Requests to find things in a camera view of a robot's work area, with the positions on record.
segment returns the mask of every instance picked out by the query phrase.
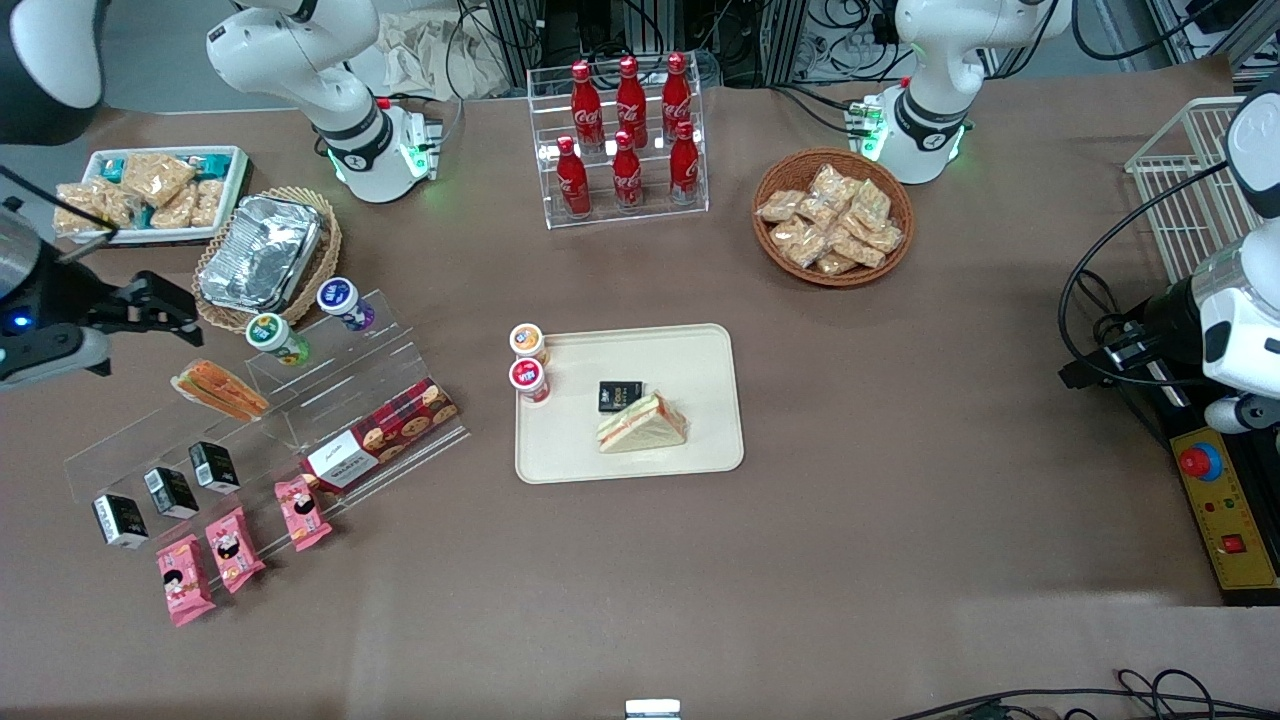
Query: sandwich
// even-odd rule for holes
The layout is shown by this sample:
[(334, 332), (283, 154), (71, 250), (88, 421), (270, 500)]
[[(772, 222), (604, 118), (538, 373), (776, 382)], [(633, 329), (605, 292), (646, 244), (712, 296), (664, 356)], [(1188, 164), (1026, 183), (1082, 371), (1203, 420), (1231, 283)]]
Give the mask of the sandwich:
[(652, 392), (600, 423), (595, 439), (600, 452), (632, 452), (684, 445), (689, 420)]

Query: red button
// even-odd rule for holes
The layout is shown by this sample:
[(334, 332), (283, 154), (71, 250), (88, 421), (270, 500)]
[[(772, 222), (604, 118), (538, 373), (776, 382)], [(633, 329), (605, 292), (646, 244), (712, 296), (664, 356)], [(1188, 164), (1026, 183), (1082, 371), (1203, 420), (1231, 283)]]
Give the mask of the red button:
[(1208, 452), (1198, 447), (1188, 447), (1178, 456), (1178, 466), (1193, 478), (1203, 478), (1213, 469)]

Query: pink snack package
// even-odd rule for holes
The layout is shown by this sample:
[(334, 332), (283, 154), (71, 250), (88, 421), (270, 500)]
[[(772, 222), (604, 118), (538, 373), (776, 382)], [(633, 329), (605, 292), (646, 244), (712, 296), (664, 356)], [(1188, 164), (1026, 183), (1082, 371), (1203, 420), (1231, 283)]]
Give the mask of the pink snack package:
[(200, 541), (187, 536), (156, 553), (164, 577), (164, 601), (169, 619), (180, 628), (214, 609), (209, 579), (200, 565)]
[(209, 538), (209, 547), (214, 548), (218, 571), (229, 592), (238, 591), (253, 573), (266, 568), (253, 550), (253, 541), (248, 538), (243, 509), (237, 507), (221, 520), (211, 523), (205, 528), (205, 537)]
[(320, 515), (315, 493), (307, 486), (307, 475), (298, 475), (287, 483), (275, 483), (275, 500), (280, 502), (284, 527), (288, 528), (293, 548), (298, 552), (320, 542), (320, 538), (333, 530)]

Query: foil container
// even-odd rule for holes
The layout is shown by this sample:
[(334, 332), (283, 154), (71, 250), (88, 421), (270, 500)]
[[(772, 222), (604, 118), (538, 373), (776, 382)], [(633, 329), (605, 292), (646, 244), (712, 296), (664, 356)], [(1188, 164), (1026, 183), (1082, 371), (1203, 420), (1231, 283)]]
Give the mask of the foil container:
[(200, 293), (233, 310), (282, 310), (323, 232), (324, 217), (315, 208), (250, 195), (239, 201), (227, 237), (200, 272)]

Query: wicker basket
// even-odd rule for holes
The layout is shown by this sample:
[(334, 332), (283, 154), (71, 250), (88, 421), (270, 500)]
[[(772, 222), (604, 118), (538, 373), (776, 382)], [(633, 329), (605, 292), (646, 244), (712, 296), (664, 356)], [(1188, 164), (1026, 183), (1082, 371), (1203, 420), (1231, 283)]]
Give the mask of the wicker basket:
[[(809, 183), (818, 174), (818, 169), (827, 163), (831, 163), (831, 167), (846, 177), (858, 179), (870, 178), (893, 202), (890, 209), (890, 218), (902, 231), (902, 243), (893, 252), (888, 254), (884, 264), (879, 268), (855, 268), (838, 275), (824, 275), (814, 270), (799, 268), (778, 251), (769, 237), (769, 224), (755, 214), (755, 209), (764, 205), (764, 201), (780, 190), (808, 191)], [(897, 182), (897, 178), (888, 170), (867, 158), (850, 150), (838, 150), (836, 147), (801, 150), (795, 155), (787, 155), (769, 168), (764, 173), (764, 177), (760, 178), (760, 186), (755, 190), (755, 202), (751, 205), (751, 223), (755, 225), (755, 238), (760, 242), (760, 247), (764, 249), (764, 252), (769, 258), (773, 258), (773, 261), (780, 268), (800, 279), (827, 287), (854, 287), (879, 278), (902, 261), (902, 256), (911, 247), (911, 238), (915, 237), (915, 214), (911, 211), (911, 199), (906, 196), (902, 183)]]
[[(329, 201), (305, 187), (274, 187), (261, 192), (260, 195), (276, 197), (279, 200), (303, 202), (316, 210), (320, 210), (320, 214), (325, 218), (325, 229), (320, 234), (320, 242), (316, 243), (315, 254), (311, 255), (311, 261), (307, 264), (307, 268), (302, 274), (302, 279), (298, 281), (293, 302), (280, 311), (280, 316), (293, 325), (301, 320), (303, 315), (306, 315), (307, 310), (310, 310), (312, 305), (315, 305), (316, 291), (320, 290), (320, 284), (332, 278), (334, 272), (337, 272), (338, 251), (342, 249), (342, 228), (338, 227), (338, 218), (333, 214), (333, 206), (329, 205)], [(219, 328), (223, 328), (224, 331), (239, 333), (244, 332), (248, 322), (253, 319), (251, 313), (232, 310), (230, 307), (219, 307), (218, 305), (210, 304), (200, 295), (200, 273), (205, 269), (205, 265), (209, 264), (209, 260), (214, 256), (214, 254), (218, 252), (218, 249), (223, 246), (223, 240), (227, 238), (227, 231), (230, 229), (232, 222), (234, 220), (236, 213), (232, 213), (232, 217), (228, 218), (220, 228), (218, 228), (218, 234), (214, 236), (212, 242), (210, 242), (209, 247), (205, 249), (205, 254), (200, 258), (200, 264), (196, 265), (196, 274), (191, 278), (191, 291), (196, 296), (196, 310), (200, 313), (201, 318), (209, 320)]]

